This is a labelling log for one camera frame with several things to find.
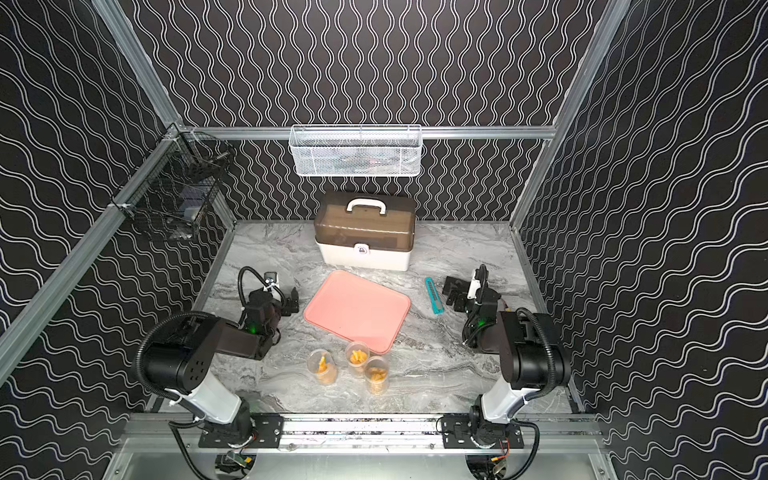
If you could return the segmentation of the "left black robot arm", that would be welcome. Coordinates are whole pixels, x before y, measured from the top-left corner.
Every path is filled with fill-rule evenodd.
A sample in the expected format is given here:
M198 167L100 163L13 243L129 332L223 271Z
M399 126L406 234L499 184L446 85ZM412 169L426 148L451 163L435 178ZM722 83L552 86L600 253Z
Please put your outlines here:
M172 430L201 429L203 446L242 448L258 438L248 402L210 372L214 356L263 360L281 340L280 320L299 312L298 291L285 293L275 272L241 268L237 293L238 320L199 310L171 315L149 331L133 362L146 390L192 414Z

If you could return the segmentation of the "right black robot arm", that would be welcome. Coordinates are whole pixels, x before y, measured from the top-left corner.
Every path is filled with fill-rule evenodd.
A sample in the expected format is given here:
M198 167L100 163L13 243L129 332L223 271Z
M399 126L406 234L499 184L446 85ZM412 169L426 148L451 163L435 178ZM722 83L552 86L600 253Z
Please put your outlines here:
M552 317L525 307L503 308L501 295L485 279L448 276L446 304L467 315L462 344L474 353L496 355L500 377L479 395L467 414L438 421L446 449L521 449L524 406L570 381L571 363L554 331Z

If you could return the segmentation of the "clear cookie jar handled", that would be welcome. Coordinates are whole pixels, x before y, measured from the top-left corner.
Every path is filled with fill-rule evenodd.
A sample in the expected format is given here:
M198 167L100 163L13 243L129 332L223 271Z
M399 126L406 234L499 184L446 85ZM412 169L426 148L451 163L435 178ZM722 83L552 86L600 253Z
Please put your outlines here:
M371 394L379 395L389 387L389 363L380 356L371 357L364 369L364 376Z

